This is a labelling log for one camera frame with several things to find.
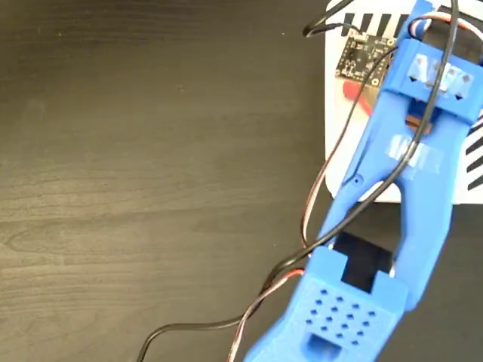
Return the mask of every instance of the black and white striped pattern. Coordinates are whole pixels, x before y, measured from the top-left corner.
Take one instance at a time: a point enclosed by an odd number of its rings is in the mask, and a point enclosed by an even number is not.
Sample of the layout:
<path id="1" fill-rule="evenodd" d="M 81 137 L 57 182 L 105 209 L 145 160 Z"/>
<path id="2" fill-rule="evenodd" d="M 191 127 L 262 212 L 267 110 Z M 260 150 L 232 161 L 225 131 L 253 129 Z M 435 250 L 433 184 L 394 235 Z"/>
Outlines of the black and white striped pattern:
<path id="1" fill-rule="evenodd" d="M 385 38 L 396 38 L 408 14 L 355 14 L 346 13 L 344 23 L 358 26 L 363 32 Z M 474 23 L 483 30 L 483 22 Z M 341 36 L 348 35 L 348 29 L 343 29 Z M 477 123 L 469 132 L 465 142 L 466 172 L 468 174 L 468 191 L 483 185 L 483 120 Z"/>

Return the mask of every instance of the blue plastic bracket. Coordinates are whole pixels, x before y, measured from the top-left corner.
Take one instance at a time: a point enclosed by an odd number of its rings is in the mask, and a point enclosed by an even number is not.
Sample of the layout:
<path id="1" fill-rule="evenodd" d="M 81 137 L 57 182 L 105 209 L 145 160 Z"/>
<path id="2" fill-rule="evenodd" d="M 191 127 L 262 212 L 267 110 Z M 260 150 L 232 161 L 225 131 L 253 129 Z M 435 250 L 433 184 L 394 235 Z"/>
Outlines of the blue plastic bracket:
<path id="1" fill-rule="evenodd" d="M 430 3 L 418 0 L 408 22 L 431 10 Z M 409 112 L 426 105 L 442 51 L 409 38 L 407 24 L 321 235 L 391 173 L 414 135 L 405 120 Z M 417 306 L 426 289 L 450 228 L 463 141 L 481 108 L 483 69 L 452 56 L 431 130 L 395 181 L 402 197 L 395 277 L 379 271 L 369 293 L 359 290 L 341 280 L 347 257 L 331 248 L 317 248 L 287 311 L 249 351 L 245 362 L 371 362 L 377 358 L 402 315 Z"/>

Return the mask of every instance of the circuit board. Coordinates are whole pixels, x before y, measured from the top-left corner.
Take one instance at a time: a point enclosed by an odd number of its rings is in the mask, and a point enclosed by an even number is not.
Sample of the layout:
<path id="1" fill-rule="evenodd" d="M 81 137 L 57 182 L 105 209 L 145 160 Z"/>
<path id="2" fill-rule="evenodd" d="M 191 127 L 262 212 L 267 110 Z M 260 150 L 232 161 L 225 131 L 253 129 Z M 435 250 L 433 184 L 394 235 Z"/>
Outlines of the circuit board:
<path id="1" fill-rule="evenodd" d="M 394 38 L 382 38 L 368 34 L 350 35 L 342 52 L 342 57 L 337 64 L 336 77 L 362 82 L 374 66 L 374 61 L 385 54 L 394 44 Z M 389 62 L 390 58 L 381 61 L 369 78 L 368 85 L 373 87 L 381 85 Z"/>

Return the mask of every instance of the dark wooden table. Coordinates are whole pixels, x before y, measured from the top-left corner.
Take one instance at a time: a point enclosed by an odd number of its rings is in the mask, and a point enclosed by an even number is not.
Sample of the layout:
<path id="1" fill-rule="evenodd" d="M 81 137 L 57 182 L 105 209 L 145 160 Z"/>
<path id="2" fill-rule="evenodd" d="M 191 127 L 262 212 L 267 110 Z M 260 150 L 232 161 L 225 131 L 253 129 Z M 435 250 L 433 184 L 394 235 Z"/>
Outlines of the dark wooden table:
<path id="1" fill-rule="evenodd" d="M 324 7 L 0 2 L 0 361 L 128 362 L 159 324 L 251 301 L 298 247 L 322 161 L 324 43 L 300 29 Z M 480 212 L 456 209 L 381 361 L 480 359 Z M 377 205 L 352 230 L 393 247 L 398 220 Z M 242 352 L 292 287 L 253 318 Z M 166 335 L 147 361 L 223 361 L 232 337 Z"/>

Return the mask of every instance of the wood grain surface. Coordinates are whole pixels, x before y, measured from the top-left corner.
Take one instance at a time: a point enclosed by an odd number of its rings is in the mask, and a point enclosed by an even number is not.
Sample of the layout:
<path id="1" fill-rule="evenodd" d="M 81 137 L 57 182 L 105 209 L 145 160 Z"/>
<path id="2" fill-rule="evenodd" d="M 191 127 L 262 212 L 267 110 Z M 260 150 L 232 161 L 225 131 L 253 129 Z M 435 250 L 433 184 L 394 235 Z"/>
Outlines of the wood grain surface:
<path id="1" fill-rule="evenodd" d="M 251 301 L 298 247 L 322 161 L 324 43 L 300 30 L 324 7 L 0 0 L 1 362 L 129 362 L 158 325 Z M 456 209 L 381 361 L 479 360 L 480 212 Z M 352 230 L 394 247 L 398 220 L 377 205 Z M 242 353 L 290 292 L 250 322 Z M 223 361 L 232 334 L 166 335 L 146 362 Z"/>

